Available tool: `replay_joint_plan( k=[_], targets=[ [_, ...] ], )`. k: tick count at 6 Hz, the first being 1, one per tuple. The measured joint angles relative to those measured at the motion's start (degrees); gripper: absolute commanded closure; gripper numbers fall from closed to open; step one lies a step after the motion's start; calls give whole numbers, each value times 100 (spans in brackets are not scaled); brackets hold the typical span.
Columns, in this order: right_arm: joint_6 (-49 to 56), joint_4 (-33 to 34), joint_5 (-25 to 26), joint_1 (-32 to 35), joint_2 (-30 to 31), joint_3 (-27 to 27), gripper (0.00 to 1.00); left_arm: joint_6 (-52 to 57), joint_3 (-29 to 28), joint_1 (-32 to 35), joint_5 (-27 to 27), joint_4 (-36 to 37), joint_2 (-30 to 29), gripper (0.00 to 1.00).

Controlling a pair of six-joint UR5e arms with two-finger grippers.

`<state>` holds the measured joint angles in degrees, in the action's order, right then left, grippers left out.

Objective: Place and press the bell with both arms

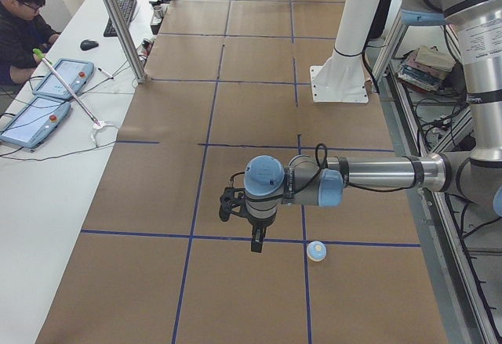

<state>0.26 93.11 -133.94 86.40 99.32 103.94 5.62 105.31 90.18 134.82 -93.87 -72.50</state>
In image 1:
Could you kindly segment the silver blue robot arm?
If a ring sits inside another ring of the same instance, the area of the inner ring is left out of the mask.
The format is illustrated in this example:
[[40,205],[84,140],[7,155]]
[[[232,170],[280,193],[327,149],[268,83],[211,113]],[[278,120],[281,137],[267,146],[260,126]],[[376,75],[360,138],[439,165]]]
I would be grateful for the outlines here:
[[501,0],[402,0],[406,25],[450,24],[460,47],[467,103],[475,130],[469,154],[444,153],[368,160],[296,156],[282,165],[259,156],[246,166],[240,213],[260,252],[280,204],[336,206],[346,186],[457,192],[501,211]]

